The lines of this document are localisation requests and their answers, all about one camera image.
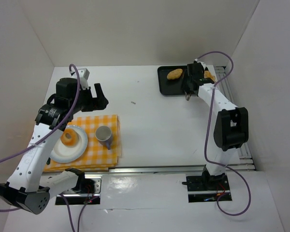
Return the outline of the small oval bread roll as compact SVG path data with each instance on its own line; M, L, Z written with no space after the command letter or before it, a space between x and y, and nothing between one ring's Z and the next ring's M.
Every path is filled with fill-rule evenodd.
M183 74L182 69L175 69L167 74L167 79L168 80L176 80L176 79L179 79L182 76L182 74Z

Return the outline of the aluminium rail frame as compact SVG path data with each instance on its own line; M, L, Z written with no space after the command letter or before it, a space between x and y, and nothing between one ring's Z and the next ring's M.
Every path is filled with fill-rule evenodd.
M216 75L217 80L221 80L226 75L224 66L214 66L214 70L215 70L215 75ZM232 95L231 87L227 78L219 84L219 89L224 93L224 95L230 101L234 102L234 97ZM256 167L254 165L254 161L251 156L247 143L243 144L242 147L239 149L238 156L240 160L240 165L245 166L243 170L256 170Z

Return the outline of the white paper plate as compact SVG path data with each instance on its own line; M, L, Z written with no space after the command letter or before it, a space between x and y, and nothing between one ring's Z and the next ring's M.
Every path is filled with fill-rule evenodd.
M82 156L87 148L88 137L86 132L81 127L76 125L69 125L66 127L66 129L67 128L71 128L76 131L79 137L79 141L76 146L67 147L61 142L59 138L50 154L50 159L52 161L58 163L69 163L75 161Z

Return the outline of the purple mug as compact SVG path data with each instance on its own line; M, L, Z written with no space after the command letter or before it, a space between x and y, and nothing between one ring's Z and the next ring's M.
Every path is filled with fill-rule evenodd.
M111 149L113 133L110 127L99 126L95 131L95 137L102 146L106 147L108 150Z

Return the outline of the yellow checkered cloth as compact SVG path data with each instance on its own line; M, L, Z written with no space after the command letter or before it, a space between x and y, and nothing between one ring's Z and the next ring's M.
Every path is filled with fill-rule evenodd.
M69 125L79 126L88 136L88 144L84 154L69 163L50 161L45 165L45 172L59 172L69 167L82 171L107 171L117 165L121 156L120 122L118 115L84 116L74 119ZM108 126L113 134L111 149L102 146L95 137L99 126Z

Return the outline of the stainless steel tongs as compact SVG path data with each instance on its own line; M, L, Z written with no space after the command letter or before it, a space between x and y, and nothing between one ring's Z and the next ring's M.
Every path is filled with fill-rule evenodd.
M186 91L185 92L185 99L186 99L186 101L189 101L190 98L191 98L191 91Z

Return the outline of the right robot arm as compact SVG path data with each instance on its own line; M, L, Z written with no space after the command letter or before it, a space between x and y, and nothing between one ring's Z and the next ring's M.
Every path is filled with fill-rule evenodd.
M248 141L248 111L233 104L215 87L214 78L201 61L187 65L181 89L187 101L195 94L210 107L210 118L215 125L207 133L213 137L208 142L217 148L214 157L206 159L196 190L214 190L226 180L226 166L234 153Z

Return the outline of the orange cupcake-shaped bread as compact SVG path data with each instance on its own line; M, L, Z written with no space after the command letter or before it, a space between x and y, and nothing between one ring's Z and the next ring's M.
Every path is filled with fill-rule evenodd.
M214 75L212 75L209 70L204 71L204 78L209 78L213 82L216 82L216 77Z

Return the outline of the black baking tray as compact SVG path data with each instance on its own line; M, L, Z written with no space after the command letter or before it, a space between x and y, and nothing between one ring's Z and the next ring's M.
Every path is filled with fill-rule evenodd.
M175 80L168 80L167 75L176 69L182 69L183 75ZM159 91L163 96L184 96L185 92L181 89L184 77L187 77L187 66L160 66L157 69Z

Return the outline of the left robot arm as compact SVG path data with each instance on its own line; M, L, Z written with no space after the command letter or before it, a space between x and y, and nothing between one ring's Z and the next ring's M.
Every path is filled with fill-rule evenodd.
M94 88L95 98L90 87L82 88L74 78L61 78L56 83L56 92L38 111L31 141L21 161L8 180L0 183L0 198L7 204L38 215L51 198L68 189L80 192L85 187L85 173L75 168L67 168L43 183L40 179L51 151L73 115L106 108L108 100L101 85L95 83Z

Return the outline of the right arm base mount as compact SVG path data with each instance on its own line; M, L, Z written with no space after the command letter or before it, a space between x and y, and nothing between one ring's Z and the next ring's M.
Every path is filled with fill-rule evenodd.
M209 177L186 176L182 185L187 187L189 203L232 201L230 185L225 174L218 179L211 180Z

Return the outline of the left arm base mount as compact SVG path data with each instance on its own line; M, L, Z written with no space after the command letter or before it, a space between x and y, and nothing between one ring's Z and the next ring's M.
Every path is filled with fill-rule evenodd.
M62 194L69 205L98 205L101 202L102 178L86 178L82 189L76 192L72 189L64 191Z

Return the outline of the glazed ring donut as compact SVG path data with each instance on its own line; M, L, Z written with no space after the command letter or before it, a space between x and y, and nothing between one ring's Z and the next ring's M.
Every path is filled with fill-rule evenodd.
M67 147L74 147L79 141L78 134L74 129L67 128L60 137L61 142Z

